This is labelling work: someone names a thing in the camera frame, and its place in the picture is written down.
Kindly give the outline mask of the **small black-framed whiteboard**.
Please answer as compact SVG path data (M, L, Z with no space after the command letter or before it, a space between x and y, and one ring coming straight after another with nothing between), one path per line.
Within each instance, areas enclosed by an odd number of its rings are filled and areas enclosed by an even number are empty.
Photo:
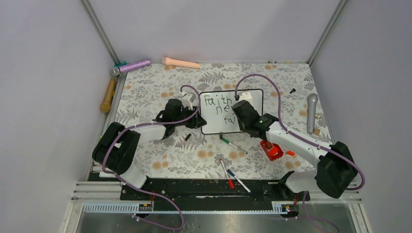
M200 100L200 116L206 121L206 125L201 127L203 134L241 132L231 108L236 103L234 90L202 92Z

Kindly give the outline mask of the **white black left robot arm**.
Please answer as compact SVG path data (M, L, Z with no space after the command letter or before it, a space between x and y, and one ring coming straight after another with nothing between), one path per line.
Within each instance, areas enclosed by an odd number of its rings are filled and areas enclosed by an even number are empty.
M133 127L111 123L91 157L106 173L117 175L122 182L131 185L132 193L143 200L149 197L151 187L146 183L148 176L133 164L138 145L166 139L179 126L198 129L206 124L200 116L199 107L184 106L182 101L170 99L151 123Z

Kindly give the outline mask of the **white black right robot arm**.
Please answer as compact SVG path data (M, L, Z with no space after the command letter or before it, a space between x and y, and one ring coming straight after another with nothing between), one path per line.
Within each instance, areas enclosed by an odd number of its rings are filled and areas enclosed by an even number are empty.
M279 180L279 195L291 200L297 193L322 191L338 199L358 175L348 147L341 142L334 145L315 142L301 133L286 130L281 120L271 114L259 115L246 100L232 106L240 129L251 137L274 143L293 151L313 165L304 172L288 172Z

